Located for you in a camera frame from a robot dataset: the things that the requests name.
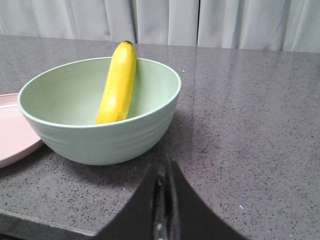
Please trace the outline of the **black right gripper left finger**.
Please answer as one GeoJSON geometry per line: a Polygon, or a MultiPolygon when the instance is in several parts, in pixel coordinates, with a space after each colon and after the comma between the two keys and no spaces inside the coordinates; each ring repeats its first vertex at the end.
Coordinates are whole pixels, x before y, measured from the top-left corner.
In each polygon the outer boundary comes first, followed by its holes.
{"type": "Polygon", "coordinates": [[[157,176],[158,168],[150,164],[131,199],[93,238],[95,240],[152,240],[157,176]]]}

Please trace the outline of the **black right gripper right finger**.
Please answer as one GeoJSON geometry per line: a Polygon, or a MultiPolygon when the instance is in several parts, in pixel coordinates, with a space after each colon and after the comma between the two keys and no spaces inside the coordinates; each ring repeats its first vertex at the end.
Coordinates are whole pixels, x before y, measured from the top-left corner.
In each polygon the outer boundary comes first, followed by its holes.
{"type": "Polygon", "coordinates": [[[178,163],[164,162],[164,206],[170,240],[245,240],[203,202],[178,163]]]}

